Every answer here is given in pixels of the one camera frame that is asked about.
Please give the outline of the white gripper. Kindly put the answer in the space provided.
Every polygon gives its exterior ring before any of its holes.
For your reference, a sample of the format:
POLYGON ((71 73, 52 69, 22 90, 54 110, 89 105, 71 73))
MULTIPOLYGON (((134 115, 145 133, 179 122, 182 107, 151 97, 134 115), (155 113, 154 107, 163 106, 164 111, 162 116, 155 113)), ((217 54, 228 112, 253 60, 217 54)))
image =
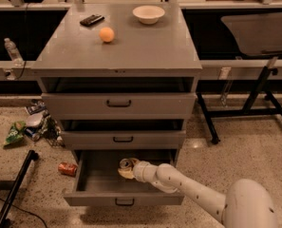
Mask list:
POLYGON ((131 168, 128 169, 118 169, 119 174, 129 180, 133 180, 134 177, 137 181, 140 182, 155 182, 158 180, 157 170, 158 167, 154 164, 151 164, 148 161, 140 161, 136 158, 130 158, 132 162, 133 170, 131 168))

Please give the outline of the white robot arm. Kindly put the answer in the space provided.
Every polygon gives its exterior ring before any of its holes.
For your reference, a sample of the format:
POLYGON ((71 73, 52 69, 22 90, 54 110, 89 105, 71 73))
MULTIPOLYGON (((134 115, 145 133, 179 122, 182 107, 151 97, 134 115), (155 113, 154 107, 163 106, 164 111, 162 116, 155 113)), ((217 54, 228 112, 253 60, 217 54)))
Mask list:
POLYGON ((254 180, 232 184, 226 194, 192 180, 173 165, 154 165, 135 158, 122 159, 119 174, 126 179, 148 182, 164 193, 180 191, 225 228, 278 228, 273 200, 254 180))

